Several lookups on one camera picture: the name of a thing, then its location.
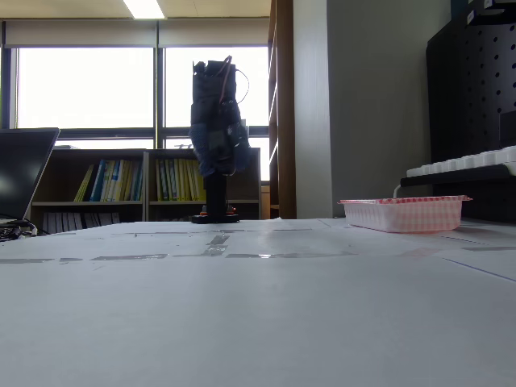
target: white table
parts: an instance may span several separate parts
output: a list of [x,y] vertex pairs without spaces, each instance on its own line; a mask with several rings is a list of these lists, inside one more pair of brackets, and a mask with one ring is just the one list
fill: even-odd
[[514,387],[508,248],[508,226],[340,219],[0,243],[0,386]]

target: window blind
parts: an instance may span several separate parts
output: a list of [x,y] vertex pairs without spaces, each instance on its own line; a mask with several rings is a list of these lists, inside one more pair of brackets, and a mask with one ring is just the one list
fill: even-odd
[[159,47],[267,44],[268,18],[170,19],[159,22]]
[[154,21],[6,21],[7,48],[155,46],[156,22]]

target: ceiling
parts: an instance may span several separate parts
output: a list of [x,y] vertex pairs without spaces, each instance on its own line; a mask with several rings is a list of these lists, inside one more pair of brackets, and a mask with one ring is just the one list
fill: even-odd
[[[271,0],[158,0],[168,18],[269,16]],[[123,0],[0,0],[0,19],[130,18]]]

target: black pegboard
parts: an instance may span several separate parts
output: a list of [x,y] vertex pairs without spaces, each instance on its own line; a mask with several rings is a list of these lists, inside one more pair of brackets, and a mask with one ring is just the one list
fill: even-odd
[[432,162],[500,148],[500,114],[516,111],[515,10],[476,0],[428,43]]

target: black shelf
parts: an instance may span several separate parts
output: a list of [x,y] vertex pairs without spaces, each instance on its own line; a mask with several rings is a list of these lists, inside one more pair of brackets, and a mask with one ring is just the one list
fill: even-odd
[[499,164],[488,167],[461,169],[460,171],[433,173],[424,176],[405,177],[401,179],[400,185],[402,187],[413,187],[415,185],[449,184],[461,183],[463,181],[504,180],[511,177],[509,169],[505,165]]

